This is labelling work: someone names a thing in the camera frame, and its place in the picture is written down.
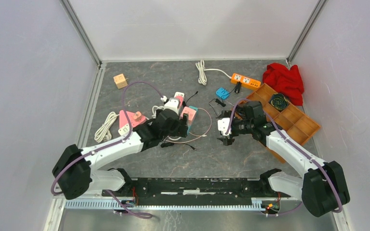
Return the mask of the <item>pink plug adapter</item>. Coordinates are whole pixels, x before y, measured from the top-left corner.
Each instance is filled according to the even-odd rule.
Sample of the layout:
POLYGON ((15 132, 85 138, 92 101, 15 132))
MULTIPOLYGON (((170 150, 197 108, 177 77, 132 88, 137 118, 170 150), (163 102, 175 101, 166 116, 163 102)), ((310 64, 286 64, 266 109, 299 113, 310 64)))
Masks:
POLYGON ((183 108, 181 114, 180 114, 180 118, 184 118, 184 116, 186 116, 187 118, 187 126, 188 128, 190 128, 192 126, 192 123, 194 121, 194 118, 197 114, 197 111, 198 109, 196 107, 193 107, 193 106, 186 106, 183 108))

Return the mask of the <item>blue folding extension socket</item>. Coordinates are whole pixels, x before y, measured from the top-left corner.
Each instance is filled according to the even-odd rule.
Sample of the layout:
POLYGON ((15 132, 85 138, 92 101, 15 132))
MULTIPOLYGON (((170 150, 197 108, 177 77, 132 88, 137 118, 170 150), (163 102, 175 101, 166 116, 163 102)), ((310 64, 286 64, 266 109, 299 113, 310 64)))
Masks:
POLYGON ((229 94, 230 92, 227 91, 226 89, 224 88, 219 88, 216 92, 215 92, 217 98, 221 99, 221 100, 225 100, 229 97, 229 94))

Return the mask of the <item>teal power strip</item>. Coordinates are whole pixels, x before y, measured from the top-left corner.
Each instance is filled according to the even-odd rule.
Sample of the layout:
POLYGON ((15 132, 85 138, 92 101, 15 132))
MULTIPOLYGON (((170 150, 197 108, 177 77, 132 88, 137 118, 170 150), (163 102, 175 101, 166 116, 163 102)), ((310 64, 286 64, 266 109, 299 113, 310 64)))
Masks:
POLYGON ((186 106, 183 109, 183 113, 188 115, 188 122, 187 122, 187 126, 188 126, 187 133, 188 134, 190 133, 192 123, 196 118, 197 112, 198 112, 198 108, 194 106, 186 106))

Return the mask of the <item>black power adapter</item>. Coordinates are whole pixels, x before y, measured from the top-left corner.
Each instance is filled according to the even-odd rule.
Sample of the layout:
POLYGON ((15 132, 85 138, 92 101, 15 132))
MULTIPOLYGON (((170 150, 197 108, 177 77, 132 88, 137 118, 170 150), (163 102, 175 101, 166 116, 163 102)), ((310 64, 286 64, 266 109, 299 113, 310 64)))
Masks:
POLYGON ((238 94, 241 89, 241 82, 238 82, 235 86, 234 93, 238 94))

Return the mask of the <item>orange power strip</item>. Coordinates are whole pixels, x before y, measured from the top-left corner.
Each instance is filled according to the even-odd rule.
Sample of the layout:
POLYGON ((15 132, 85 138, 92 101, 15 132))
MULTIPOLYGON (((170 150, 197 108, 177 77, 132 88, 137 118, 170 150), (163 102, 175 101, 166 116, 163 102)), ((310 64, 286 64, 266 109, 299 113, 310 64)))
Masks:
POLYGON ((231 83, 233 84, 238 84, 240 83, 242 87, 251 89, 251 90, 256 90, 259 89, 261 86, 261 82, 253 79, 251 77, 246 77, 238 73, 234 73, 231 77, 231 83))

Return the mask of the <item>wooden cube adapter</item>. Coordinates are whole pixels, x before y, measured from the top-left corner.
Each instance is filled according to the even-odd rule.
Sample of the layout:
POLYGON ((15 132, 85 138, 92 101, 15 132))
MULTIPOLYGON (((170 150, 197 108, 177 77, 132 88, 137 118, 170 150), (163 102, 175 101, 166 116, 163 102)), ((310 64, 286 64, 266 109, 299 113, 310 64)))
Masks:
POLYGON ((128 82, 124 74, 118 74, 113 77, 114 83, 118 89, 128 86, 128 82))

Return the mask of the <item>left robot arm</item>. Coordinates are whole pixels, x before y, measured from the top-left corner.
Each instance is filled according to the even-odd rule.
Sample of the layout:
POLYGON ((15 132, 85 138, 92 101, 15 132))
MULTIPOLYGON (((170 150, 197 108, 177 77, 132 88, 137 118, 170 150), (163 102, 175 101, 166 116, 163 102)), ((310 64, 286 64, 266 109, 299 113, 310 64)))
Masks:
POLYGON ((132 191, 132 183, 122 170, 102 168, 125 156, 158 146, 167 137, 186 137, 188 114, 179 116, 171 109, 157 112, 156 118, 136 127, 128 134, 110 141, 79 148, 72 144, 65 148, 52 169, 53 195, 62 194, 67 200, 76 199, 87 191, 111 190, 120 196, 132 191))

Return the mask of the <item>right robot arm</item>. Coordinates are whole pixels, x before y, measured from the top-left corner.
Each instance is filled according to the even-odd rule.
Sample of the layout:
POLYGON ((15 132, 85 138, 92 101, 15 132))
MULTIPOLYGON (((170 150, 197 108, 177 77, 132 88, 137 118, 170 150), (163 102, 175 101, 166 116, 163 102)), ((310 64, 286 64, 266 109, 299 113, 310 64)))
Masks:
POLYGON ((298 174, 286 174, 272 169, 260 175, 259 191, 264 196, 284 193, 299 199, 315 217, 329 212, 340 213, 350 202, 342 166, 326 162, 296 142, 263 109, 260 101, 236 104, 232 110, 217 117, 219 140, 225 146, 233 144, 239 135, 251 135, 269 150, 281 156, 298 174))

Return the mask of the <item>white usb power strip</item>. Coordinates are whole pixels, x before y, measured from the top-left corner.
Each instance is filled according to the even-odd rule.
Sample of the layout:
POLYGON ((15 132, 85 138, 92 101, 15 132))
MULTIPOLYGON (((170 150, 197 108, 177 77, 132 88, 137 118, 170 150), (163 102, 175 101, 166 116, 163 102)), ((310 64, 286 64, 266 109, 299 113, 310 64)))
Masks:
POLYGON ((178 106, 177 108, 180 109, 182 106, 183 106, 183 101, 184 101, 184 97, 185 97, 185 94, 182 93, 182 92, 176 92, 175 95, 174 95, 174 98, 176 98, 178 100, 178 106))

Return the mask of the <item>pink square power strip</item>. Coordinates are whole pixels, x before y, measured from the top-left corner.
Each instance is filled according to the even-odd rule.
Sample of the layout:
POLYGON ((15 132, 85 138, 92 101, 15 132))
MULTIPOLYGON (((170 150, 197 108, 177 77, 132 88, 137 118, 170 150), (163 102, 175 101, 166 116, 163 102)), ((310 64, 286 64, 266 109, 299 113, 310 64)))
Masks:
POLYGON ((118 133, 121 136, 126 135, 131 128, 134 128, 144 122, 147 121, 147 117, 144 116, 141 112, 137 111, 135 113, 127 111, 127 116, 125 116, 125 113, 123 110, 120 110, 119 112, 119 129, 118 133))

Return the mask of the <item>red cloth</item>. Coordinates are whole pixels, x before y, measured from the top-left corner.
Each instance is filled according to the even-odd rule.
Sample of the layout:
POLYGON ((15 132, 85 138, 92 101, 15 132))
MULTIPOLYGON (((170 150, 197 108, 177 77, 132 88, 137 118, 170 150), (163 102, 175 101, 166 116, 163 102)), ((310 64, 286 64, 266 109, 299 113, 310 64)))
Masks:
POLYGON ((263 83, 283 94, 296 106, 303 106, 304 83, 298 65, 288 69, 285 65, 272 63, 263 73, 263 83))

